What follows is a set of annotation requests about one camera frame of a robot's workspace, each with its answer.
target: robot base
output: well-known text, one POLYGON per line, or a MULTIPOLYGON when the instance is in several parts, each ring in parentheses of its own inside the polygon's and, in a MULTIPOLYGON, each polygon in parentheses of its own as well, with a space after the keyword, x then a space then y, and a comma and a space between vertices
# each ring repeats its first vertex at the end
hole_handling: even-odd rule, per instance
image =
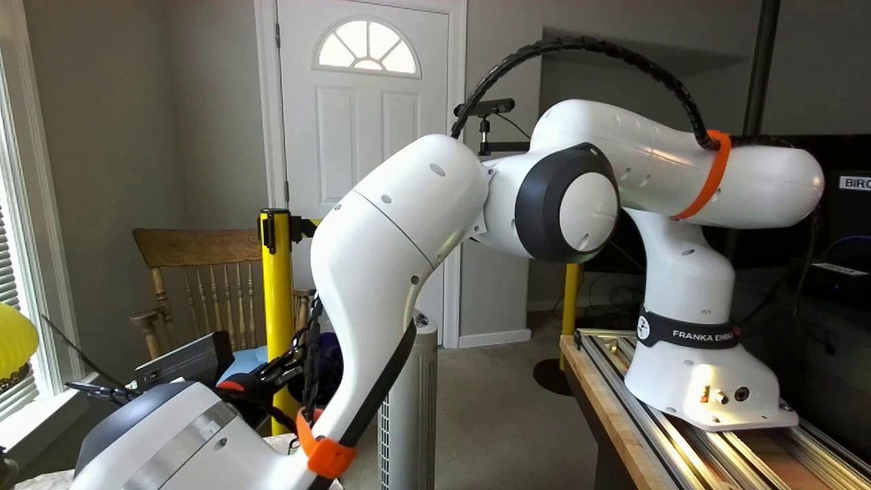
POLYGON ((799 413, 782 403, 777 375, 743 346, 703 352, 637 342, 626 386, 644 403, 703 429, 799 424, 799 413))

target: orange part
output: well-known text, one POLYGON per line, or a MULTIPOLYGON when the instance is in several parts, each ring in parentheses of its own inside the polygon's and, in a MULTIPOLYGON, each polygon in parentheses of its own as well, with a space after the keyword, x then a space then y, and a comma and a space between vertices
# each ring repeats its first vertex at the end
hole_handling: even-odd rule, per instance
POLYGON ((720 190, 720 186, 722 186, 722 180, 728 173, 728 164, 731 164, 731 153, 733 153, 733 135, 724 132, 724 131, 709 131, 709 135, 714 142, 720 142, 720 150, 714 156, 714 164, 709 169, 709 180, 706 180, 703 190, 698 194, 698 199, 683 213, 676 214, 678 221, 687 221, 687 217, 698 214, 714 199, 714 194, 720 190))
POLYGON ((337 441, 317 439, 303 410, 297 410, 297 436, 314 473, 337 478, 352 469, 358 451, 337 441))

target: white door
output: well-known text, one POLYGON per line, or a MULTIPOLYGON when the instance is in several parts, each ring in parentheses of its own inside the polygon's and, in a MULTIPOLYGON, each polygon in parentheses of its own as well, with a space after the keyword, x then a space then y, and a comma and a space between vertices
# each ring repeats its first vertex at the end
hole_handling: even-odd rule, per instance
MULTIPOLYGON (((423 132, 449 131, 448 13, 277 0, 277 21, 295 213, 326 214, 388 156, 423 132)), ((295 255, 307 275, 305 247, 295 255)), ((445 286, 441 266, 416 301, 438 327, 448 320, 445 286)))

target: yellow object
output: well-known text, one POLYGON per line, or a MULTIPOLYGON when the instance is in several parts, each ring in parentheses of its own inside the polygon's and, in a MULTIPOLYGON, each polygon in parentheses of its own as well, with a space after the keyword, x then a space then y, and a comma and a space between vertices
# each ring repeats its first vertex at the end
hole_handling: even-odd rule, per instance
MULTIPOLYGON (((288 352, 295 341, 295 264, 291 264, 291 213, 265 210, 261 213, 261 266, 265 266, 265 316, 268 316, 268 360, 288 352)), ((297 401, 282 388, 273 406, 283 413, 297 410, 297 401)), ((282 421, 273 420, 273 436, 286 432, 282 421)))
POLYGON ((0 383, 19 373, 38 346, 37 327, 12 305, 0 305, 0 383))
POLYGON ((566 279, 565 279, 565 327, 561 327, 561 334, 576 334, 581 278, 584 278, 581 264, 569 262, 566 264, 566 279))

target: black cable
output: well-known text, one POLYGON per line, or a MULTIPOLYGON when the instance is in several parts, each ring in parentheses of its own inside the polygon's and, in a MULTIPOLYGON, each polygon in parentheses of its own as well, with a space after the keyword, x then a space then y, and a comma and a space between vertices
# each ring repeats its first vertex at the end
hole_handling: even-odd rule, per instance
POLYGON ((531 132, 525 128, 521 128, 516 119, 503 117, 503 115, 495 115, 498 119, 516 124, 517 132, 522 132, 522 139, 531 139, 531 132))
POLYGON ((506 77, 512 67, 517 67, 521 62, 531 60, 531 56, 543 56, 547 51, 566 51, 566 48, 585 48, 585 51, 596 51, 596 54, 607 54, 607 56, 618 56, 635 67, 641 67, 644 73, 654 77, 657 81, 663 81, 671 92, 676 92, 676 98, 682 100, 687 117, 690 117, 690 124, 691 124, 691 132, 698 135, 699 147, 706 150, 720 150, 720 143, 709 135, 709 124, 703 123, 703 115, 698 109, 698 104, 690 98, 690 92, 683 89, 683 81, 676 78, 671 70, 664 70, 663 64, 657 64, 654 60, 626 48, 626 45, 618 45, 618 44, 611 44, 611 41, 601 41, 601 37, 589 37, 589 36, 571 36, 571 37, 547 37, 547 41, 536 41, 536 44, 528 44, 522 48, 517 48, 516 54, 503 56, 501 64, 495 64, 484 81, 479 81, 479 86, 464 100, 460 105, 460 115, 452 124, 452 135, 460 139, 464 128, 467 128, 467 119, 469 115, 473 111, 473 105, 484 98, 484 92, 501 78, 506 77))
POLYGON ((101 371, 99 361, 92 361, 75 341, 69 341, 67 333, 62 333, 47 313, 42 313, 42 319, 53 327, 53 333, 54 333, 67 346, 72 346, 72 348, 80 354, 80 360, 83 360, 87 367, 92 367, 101 379, 107 379, 107 380, 114 383, 118 388, 126 386, 126 383, 121 383, 118 379, 113 379, 107 371, 101 371))

